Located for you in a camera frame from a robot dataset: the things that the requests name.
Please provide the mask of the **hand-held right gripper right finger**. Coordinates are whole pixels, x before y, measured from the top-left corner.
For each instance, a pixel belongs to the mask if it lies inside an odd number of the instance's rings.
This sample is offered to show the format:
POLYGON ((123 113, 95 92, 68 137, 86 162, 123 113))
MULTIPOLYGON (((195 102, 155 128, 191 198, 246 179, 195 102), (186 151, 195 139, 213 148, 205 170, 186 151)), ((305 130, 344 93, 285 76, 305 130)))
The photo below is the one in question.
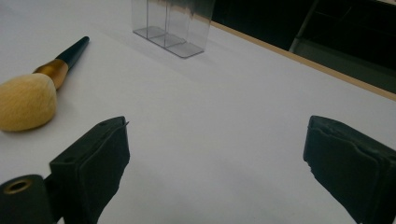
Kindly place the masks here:
POLYGON ((396 151, 334 120, 313 116, 304 161, 358 224, 396 219, 396 151))

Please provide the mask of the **clear plastic organizer box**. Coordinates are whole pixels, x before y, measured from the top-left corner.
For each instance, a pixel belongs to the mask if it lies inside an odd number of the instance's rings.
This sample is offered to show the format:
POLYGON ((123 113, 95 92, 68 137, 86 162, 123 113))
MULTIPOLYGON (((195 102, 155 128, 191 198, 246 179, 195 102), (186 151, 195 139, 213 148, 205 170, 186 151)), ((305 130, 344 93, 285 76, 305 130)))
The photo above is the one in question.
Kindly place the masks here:
POLYGON ((187 59, 203 53, 216 0, 132 0, 133 32, 187 59))

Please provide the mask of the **makeup brush with black handle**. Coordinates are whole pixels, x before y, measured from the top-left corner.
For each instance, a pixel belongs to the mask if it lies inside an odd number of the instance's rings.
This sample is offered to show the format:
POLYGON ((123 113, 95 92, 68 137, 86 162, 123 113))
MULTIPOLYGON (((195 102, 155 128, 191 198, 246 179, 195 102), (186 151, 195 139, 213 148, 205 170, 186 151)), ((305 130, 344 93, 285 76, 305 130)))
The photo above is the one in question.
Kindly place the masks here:
POLYGON ((57 108, 57 90, 89 42, 84 36, 32 74, 0 84, 0 131, 31 130, 52 120, 57 108))

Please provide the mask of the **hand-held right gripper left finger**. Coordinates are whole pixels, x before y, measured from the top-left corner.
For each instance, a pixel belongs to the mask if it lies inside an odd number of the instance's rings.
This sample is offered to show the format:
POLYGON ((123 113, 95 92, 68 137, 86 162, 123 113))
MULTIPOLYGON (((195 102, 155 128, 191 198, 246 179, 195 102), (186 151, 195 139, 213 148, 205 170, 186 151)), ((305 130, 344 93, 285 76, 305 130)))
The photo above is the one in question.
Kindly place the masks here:
POLYGON ((124 117, 96 124, 49 163, 54 218, 96 224, 117 193, 130 160, 124 117))

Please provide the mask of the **dark metal stand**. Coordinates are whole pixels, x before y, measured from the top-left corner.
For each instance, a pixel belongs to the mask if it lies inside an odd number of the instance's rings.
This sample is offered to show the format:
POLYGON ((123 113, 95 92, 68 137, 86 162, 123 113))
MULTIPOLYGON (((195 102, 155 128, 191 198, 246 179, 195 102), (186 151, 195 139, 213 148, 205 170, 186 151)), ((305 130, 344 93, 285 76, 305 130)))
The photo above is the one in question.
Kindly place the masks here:
POLYGON ((396 93, 396 0, 314 0, 290 51, 396 93))

